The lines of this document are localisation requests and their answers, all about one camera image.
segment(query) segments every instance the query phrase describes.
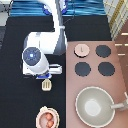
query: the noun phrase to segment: wall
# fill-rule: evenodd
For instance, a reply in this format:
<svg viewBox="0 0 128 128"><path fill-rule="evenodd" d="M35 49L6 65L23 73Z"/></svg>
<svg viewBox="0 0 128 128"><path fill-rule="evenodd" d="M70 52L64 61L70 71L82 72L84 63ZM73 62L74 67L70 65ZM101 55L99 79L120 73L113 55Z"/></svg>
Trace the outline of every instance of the wall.
<svg viewBox="0 0 128 128"><path fill-rule="evenodd" d="M104 0L103 2L108 16L111 37L115 40L128 19L128 0Z"/></svg>

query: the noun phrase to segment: bowl rim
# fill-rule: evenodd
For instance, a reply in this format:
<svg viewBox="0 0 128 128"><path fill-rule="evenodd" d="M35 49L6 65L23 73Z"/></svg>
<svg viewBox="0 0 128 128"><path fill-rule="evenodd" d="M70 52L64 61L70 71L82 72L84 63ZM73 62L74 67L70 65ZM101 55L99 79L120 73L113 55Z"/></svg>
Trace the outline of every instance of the bowl rim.
<svg viewBox="0 0 128 128"><path fill-rule="evenodd" d="M96 87L96 86L86 87L86 88L82 89L82 90L78 93L78 95L77 95L77 97L76 97L75 108L76 108L77 115L78 115L79 118L80 118L85 124L87 124L88 126L91 126L91 127L105 127L105 126L107 126L108 124L110 124L111 121L114 119L114 116L115 116L115 109L113 109L113 113L112 113L112 116L111 116L110 120L109 120L107 123L103 124L103 125L91 125L91 124L89 124L88 122L86 122L86 121L81 117L81 115L80 115L79 112L78 112L77 102L78 102L79 96L80 96L85 90L89 90L89 89L98 89L98 90L103 91L105 94L108 95L108 97L109 97L110 100L112 101L112 104L114 104L114 101L113 101L112 97L111 97L111 96L109 95L109 93L108 93L107 91L105 91L104 89L102 89L102 88L100 88L100 87Z"/></svg>

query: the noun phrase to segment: black table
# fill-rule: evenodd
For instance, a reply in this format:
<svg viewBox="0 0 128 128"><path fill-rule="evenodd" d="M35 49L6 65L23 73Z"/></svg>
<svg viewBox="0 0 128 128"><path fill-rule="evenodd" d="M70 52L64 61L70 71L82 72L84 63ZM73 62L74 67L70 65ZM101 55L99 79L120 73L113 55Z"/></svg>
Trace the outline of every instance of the black table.
<svg viewBox="0 0 128 128"><path fill-rule="evenodd" d="M68 41L111 40L106 16L79 16L65 24ZM42 80L24 78L20 68L23 42L30 32L51 31L52 17L9 17L0 50L0 126L35 128L41 107L56 109L60 128L66 128L65 54L46 55L50 64L63 66L61 75L53 75L51 92L43 92Z"/></svg>

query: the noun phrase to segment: burner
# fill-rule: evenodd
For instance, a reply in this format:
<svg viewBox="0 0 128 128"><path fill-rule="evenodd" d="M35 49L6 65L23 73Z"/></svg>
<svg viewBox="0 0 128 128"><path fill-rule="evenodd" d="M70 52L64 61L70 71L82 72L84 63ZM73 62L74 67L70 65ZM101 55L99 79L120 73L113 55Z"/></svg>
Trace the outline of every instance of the burner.
<svg viewBox="0 0 128 128"><path fill-rule="evenodd" d="M96 48L96 54L100 57L108 57L111 54L111 49L106 45L99 45Z"/></svg>
<svg viewBox="0 0 128 128"><path fill-rule="evenodd" d="M114 66L109 62L100 63L98 70L103 76L112 76L115 72Z"/></svg>
<svg viewBox="0 0 128 128"><path fill-rule="evenodd" d="M86 57L90 52L89 47L86 44L78 44L75 47L74 53L79 58Z"/></svg>
<svg viewBox="0 0 128 128"><path fill-rule="evenodd" d="M75 72L79 76L87 76L91 71L91 68L86 62L79 62L75 66Z"/></svg>

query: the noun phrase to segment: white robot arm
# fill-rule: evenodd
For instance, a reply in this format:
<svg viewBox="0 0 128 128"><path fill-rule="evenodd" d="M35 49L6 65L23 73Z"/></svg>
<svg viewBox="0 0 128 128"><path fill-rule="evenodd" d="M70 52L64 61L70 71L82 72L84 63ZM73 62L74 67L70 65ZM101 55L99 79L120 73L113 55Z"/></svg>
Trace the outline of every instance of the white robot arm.
<svg viewBox="0 0 128 128"><path fill-rule="evenodd" d="M24 51L22 53L23 74L51 78L51 75L46 75L61 74L62 67L58 64L49 65L44 54L62 55L65 53L67 49L67 38L64 32L65 27L63 26L59 1L39 1L51 9L55 32L31 32L25 38Z"/></svg>

